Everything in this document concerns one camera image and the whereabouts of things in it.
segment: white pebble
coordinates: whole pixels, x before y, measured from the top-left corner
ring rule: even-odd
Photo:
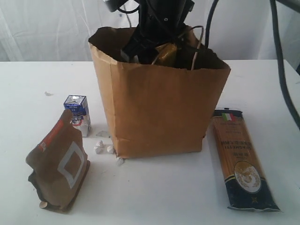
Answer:
[[[109,154],[114,154],[115,153],[115,150],[114,150],[112,145],[108,145],[107,148],[106,148],[106,151]]]
[[[100,147],[94,147],[94,150],[96,152],[96,154],[101,154],[101,152],[103,151],[103,148],[100,148]]]
[[[118,166],[122,165],[124,163],[124,159],[120,158],[120,157],[116,157],[116,164]]]
[[[101,141],[97,142],[96,147],[104,148],[103,141],[101,140]]]

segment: white table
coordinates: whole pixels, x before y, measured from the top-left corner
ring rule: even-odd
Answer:
[[[127,160],[96,155],[107,129],[92,62],[0,63],[1,224],[231,225],[300,224],[300,132],[279,88],[275,60],[227,61],[232,71],[219,106],[244,117],[275,201],[283,212],[229,210],[214,138],[200,153]],[[300,109],[300,76],[285,62],[291,95]],[[46,96],[45,91],[53,96]],[[90,171],[69,215],[42,210],[26,155],[50,131],[69,94],[88,98],[93,132],[84,138]]]

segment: white backdrop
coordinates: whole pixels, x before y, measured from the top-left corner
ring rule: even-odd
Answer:
[[[212,0],[194,0],[188,25],[205,25]],[[127,10],[136,3],[129,0]],[[285,58],[300,62],[300,14],[277,4]],[[130,15],[133,25],[138,14]],[[124,14],[102,0],[0,0],[0,61],[86,61],[87,44],[99,27],[127,27]],[[220,0],[210,48],[223,60],[275,59],[268,0]]]

